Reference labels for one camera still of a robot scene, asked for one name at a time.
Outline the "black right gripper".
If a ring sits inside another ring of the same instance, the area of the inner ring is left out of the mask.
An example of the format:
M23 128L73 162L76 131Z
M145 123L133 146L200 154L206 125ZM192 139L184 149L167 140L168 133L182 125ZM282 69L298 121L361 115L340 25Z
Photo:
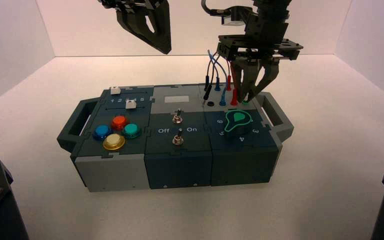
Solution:
M255 0L256 12L252 7L241 5L216 11L224 26L245 25L245 34L220 35L217 46L217 52L232 61L234 88L239 102L250 102L273 82L279 74L279 63L235 60L269 60L279 54L279 59L293 61L303 49L302 45L284 38L289 25L289 4L289 0ZM257 83L261 70L264 74Z

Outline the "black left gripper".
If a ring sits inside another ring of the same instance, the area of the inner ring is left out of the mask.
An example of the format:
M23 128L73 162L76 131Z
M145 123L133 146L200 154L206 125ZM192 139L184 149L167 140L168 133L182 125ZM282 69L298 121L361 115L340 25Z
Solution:
M117 9L123 29L163 54L172 50L170 5L167 0L98 0L105 9Z

